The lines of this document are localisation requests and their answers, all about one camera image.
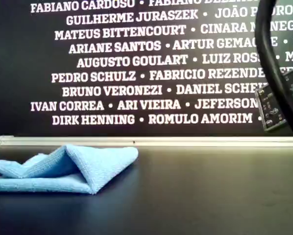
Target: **dark surface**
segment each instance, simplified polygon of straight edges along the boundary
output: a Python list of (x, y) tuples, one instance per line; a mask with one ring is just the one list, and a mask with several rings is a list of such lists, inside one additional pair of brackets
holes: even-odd
[[(55, 147), (0, 147), (24, 161)], [(0, 235), (293, 235), (293, 148), (140, 147), (99, 194), (0, 194)]]

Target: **white trim strip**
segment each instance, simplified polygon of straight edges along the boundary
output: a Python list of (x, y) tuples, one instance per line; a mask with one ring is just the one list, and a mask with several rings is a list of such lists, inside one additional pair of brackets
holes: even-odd
[(0, 145), (61, 146), (68, 143), (84, 146), (293, 147), (293, 137), (0, 137)]

